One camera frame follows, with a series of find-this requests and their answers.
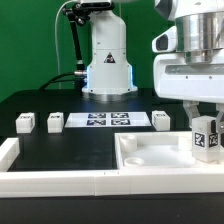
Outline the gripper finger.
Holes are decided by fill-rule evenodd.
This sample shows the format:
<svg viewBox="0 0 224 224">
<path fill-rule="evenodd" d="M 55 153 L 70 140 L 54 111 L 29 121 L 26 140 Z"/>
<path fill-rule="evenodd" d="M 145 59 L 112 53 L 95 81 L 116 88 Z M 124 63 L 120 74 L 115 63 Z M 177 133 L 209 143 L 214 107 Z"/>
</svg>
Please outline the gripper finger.
<svg viewBox="0 0 224 224">
<path fill-rule="evenodd" d="M 183 101 L 183 108 L 189 119 L 189 127 L 192 127 L 192 120 L 200 116 L 198 105 L 199 105 L 198 101 L 188 101 L 188 100 Z"/>
<path fill-rule="evenodd" d="M 224 133 L 224 104 L 216 104 L 216 110 L 218 112 L 216 117 L 216 132 Z"/>
</svg>

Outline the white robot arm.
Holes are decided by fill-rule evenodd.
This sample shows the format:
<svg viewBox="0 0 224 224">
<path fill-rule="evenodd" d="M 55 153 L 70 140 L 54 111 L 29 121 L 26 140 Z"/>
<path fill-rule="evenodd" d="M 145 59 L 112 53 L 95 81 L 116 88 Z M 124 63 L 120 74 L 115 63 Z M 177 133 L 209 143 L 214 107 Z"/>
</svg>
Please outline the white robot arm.
<svg viewBox="0 0 224 224">
<path fill-rule="evenodd" d="M 126 25 L 112 12 L 115 0 L 81 0 L 92 26 L 92 61 L 82 92 L 102 101 L 135 93 L 126 59 Z M 154 0 L 175 24 L 152 41 L 154 88 L 161 98 L 184 102 L 193 119 L 197 105 L 217 105 L 216 130 L 224 123 L 224 0 Z"/>
</svg>

